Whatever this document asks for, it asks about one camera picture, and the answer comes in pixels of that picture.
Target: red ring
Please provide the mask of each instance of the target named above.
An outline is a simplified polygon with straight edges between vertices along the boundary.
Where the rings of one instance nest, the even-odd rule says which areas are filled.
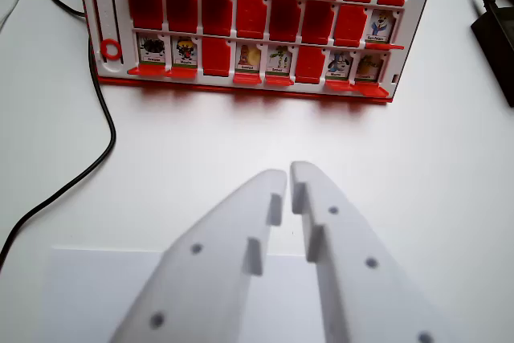
[[[116,48],[117,53],[115,55],[110,55],[107,52],[107,45],[108,44],[112,44]],[[121,58],[121,46],[114,39],[104,39],[104,40],[102,40],[102,43],[100,44],[100,52],[102,53],[102,55],[105,58],[110,59],[110,60],[118,60],[119,58]]]

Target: black power adapter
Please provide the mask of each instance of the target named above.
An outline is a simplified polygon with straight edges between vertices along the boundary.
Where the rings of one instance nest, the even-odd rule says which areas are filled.
[[[505,98],[514,107],[514,7],[483,0],[486,13],[471,25]]]

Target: guess who game board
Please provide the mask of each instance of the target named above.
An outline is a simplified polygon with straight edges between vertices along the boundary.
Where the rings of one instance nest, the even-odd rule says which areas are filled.
[[[390,102],[426,0],[84,0],[100,81]]]

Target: white table surface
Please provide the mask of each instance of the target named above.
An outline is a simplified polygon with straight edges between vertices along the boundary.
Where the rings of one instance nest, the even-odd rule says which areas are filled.
[[[19,236],[0,276],[0,341],[37,341],[52,246],[163,250],[249,177],[294,160],[344,190],[463,341],[512,341],[514,111],[475,19],[471,0],[428,0],[386,106],[103,87],[115,151]],[[20,0],[0,33],[0,74],[3,242],[103,151],[108,128],[84,23],[50,0]],[[284,210],[269,251],[301,254],[300,219]]]

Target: cartoon character picture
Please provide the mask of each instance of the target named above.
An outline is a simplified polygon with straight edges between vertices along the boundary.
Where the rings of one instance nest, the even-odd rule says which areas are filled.
[[[255,44],[238,44],[235,57],[239,58],[235,70],[239,72],[259,72],[260,50]]]
[[[172,38],[173,66],[197,67],[197,48],[189,37]]]
[[[138,34],[137,49],[141,63],[165,63],[164,36]]]
[[[352,67],[353,58],[349,52],[334,51],[330,53],[330,63],[326,77],[329,79],[347,80]]]
[[[239,55],[239,65],[248,64],[248,52],[248,46],[246,44],[243,44],[241,46],[241,54]]]
[[[366,33],[366,42],[388,43],[393,32],[394,21],[392,11],[373,11],[369,29]]]
[[[292,53],[287,46],[269,47],[266,73],[286,76],[291,70]]]
[[[383,63],[381,54],[364,55],[357,66],[355,80],[376,82]]]

